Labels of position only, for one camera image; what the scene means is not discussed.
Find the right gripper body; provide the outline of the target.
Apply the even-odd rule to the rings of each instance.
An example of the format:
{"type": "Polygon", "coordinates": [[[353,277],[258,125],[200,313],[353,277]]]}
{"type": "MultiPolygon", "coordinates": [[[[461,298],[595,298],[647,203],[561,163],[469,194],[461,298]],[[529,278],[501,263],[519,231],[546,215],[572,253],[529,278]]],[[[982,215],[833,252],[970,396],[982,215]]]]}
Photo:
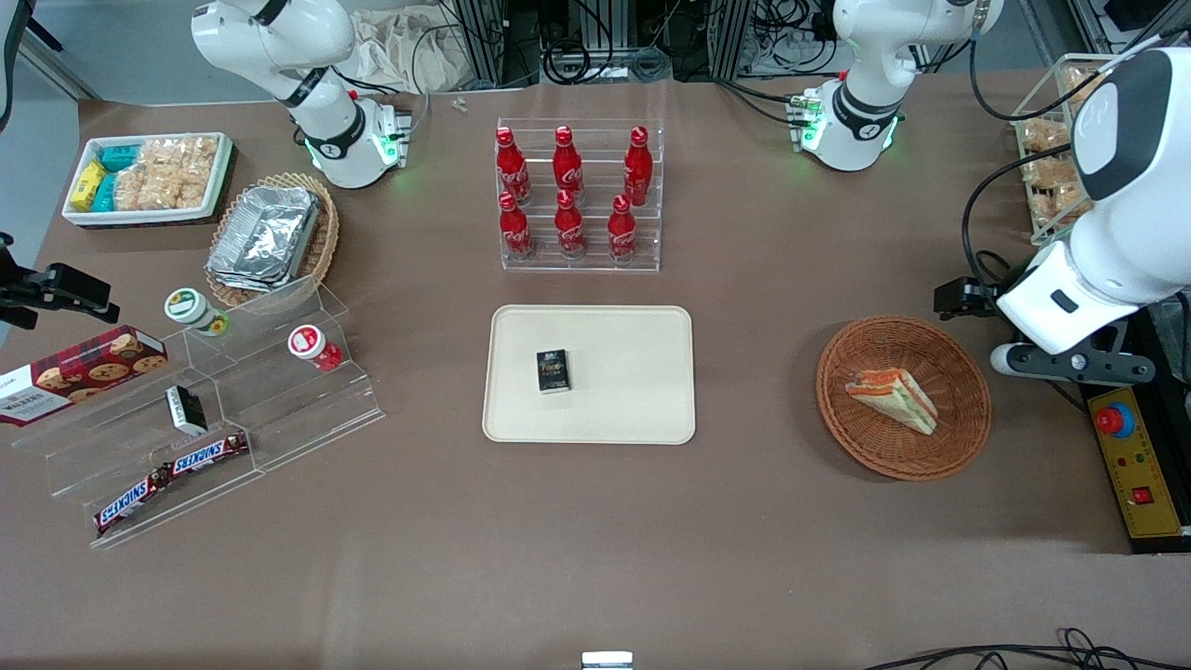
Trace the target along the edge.
{"type": "Polygon", "coordinates": [[[13,328],[35,328],[42,302],[42,286],[35,273],[4,273],[1,275],[1,323],[13,328]]]}

